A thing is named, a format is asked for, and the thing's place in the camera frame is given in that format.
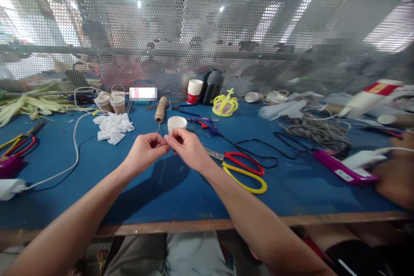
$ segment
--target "white power adapter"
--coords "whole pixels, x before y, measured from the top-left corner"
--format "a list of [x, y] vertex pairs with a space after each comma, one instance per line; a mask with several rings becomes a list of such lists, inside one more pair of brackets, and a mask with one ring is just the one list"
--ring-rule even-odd
[[25, 188], [26, 182], [22, 179], [0, 179], [0, 201], [8, 201]]
[[359, 151], [350, 157], [344, 159], [341, 163], [351, 170], [365, 168], [369, 165], [375, 164], [379, 161], [386, 160], [387, 157], [375, 151]]

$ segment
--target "red and white paper cup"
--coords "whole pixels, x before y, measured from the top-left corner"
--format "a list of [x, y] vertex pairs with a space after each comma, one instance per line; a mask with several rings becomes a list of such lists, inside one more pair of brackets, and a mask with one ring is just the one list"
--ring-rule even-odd
[[203, 87], [203, 81], [201, 80], [190, 80], [188, 82], [188, 90], [187, 90], [187, 103], [188, 104], [197, 103], [202, 87]]

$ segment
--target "red and yellow scissors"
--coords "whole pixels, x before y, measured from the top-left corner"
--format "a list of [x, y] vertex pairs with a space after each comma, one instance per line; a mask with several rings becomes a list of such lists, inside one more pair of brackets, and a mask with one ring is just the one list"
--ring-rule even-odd
[[[13, 156], [13, 157], [19, 157], [24, 155], [26, 152], [28, 152], [30, 149], [32, 149], [36, 145], [37, 138], [35, 137], [36, 131], [45, 123], [45, 120], [39, 121], [35, 126], [33, 126], [27, 133], [20, 134], [19, 136], [13, 138], [12, 140], [0, 145], [0, 150], [4, 147], [11, 144], [11, 146], [7, 149], [5, 153], [2, 154], [2, 156]], [[28, 146], [26, 146], [23, 150], [18, 151], [14, 154], [15, 151], [20, 149], [27, 141], [30, 140], [30, 143]]]
[[[223, 170], [228, 173], [239, 185], [241, 185], [242, 187], [244, 187], [246, 190], [248, 190], [249, 192], [253, 193], [253, 194], [263, 194], [264, 192], [267, 191], [267, 184], [266, 182], [260, 178], [259, 176], [263, 176], [264, 175], [264, 169], [262, 166], [260, 166], [260, 164], [253, 158], [251, 158], [250, 156], [241, 153], [241, 152], [225, 152], [224, 154], [220, 154], [217, 153], [215, 151], [209, 150], [207, 148], [205, 148], [206, 152], [208, 155], [210, 155], [211, 157], [217, 158], [218, 160], [222, 161], [222, 166], [223, 166]], [[254, 165], [256, 165], [258, 167], [258, 170], [254, 170], [252, 168], [250, 168], [249, 166], [245, 165], [244, 163], [240, 162], [239, 160], [235, 159], [234, 156], [241, 156], [241, 157], [245, 157], [248, 160], [250, 160]], [[240, 169], [238, 167], [232, 166], [227, 164], [224, 159], [229, 159], [232, 162], [236, 163], [237, 165], [240, 165], [241, 167], [245, 168], [244, 169]], [[242, 184], [239, 180], [237, 180], [235, 178], [235, 176], [232, 175], [232, 173], [230, 172], [230, 170], [234, 170], [238, 173], [242, 173], [246, 176], [252, 177], [253, 179], [257, 180], [258, 182], [260, 182], [260, 184], [262, 185], [262, 187], [260, 189], [253, 189], [253, 188], [249, 188], [247, 186], [245, 186], [244, 184]]]

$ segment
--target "red scissors handle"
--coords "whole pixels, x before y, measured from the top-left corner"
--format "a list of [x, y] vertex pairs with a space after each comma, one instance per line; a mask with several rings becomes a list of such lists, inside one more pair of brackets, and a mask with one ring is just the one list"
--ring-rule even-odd
[[[23, 150], [17, 152], [16, 154], [13, 154], [14, 151], [18, 150], [22, 145], [24, 145], [29, 140], [31, 140], [31, 142], [29, 143], [29, 145], [27, 147], [25, 147]], [[29, 139], [23, 140], [18, 145], [16, 145], [13, 149], [11, 149], [8, 152], [8, 154], [10, 154], [13, 157], [22, 156], [23, 154], [25, 154], [27, 151], [29, 151], [30, 149], [32, 149], [35, 146], [36, 141], [37, 141], [36, 137], [30, 137]]]
[[[249, 166], [247, 166], [247, 165], [243, 164], [242, 162], [240, 162], [239, 160], [235, 159], [233, 156], [242, 156], [242, 157], [247, 158], [254, 165], [256, 165], [259, 170], [254, 170], [253, 168], [250, 168]], [[237, 165], [240, 165], [245, 170], [247, 170], [247, 171], [249, 171], [253, 174], [256, 174], [258, 176], [264, 176], [263, 167], [259, 164], [259, 162], [257, 162], [254, 158], [248, 156], [247, 154], [244, 154], [244, 153], [241, 153], [241, 152], [224, 152], [224, 157], [228, 158], [229, 160], [232, 160], [234, 163], [236, 163]]]

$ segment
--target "blue glue gun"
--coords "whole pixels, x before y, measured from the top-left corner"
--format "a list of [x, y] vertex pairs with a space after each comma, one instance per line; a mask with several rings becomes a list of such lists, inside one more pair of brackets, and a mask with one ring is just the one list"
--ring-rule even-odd
[[213, 136], [217, 136], [219, 134], [219, 131], [217, 130], [217, 127], [213, 125], [213, 120], [211, 118], [202, 118], [199, 116], [195, 116], [187, 119], [187, 121], [196, 124], [200, 123], [201, 128], [208, 128]]

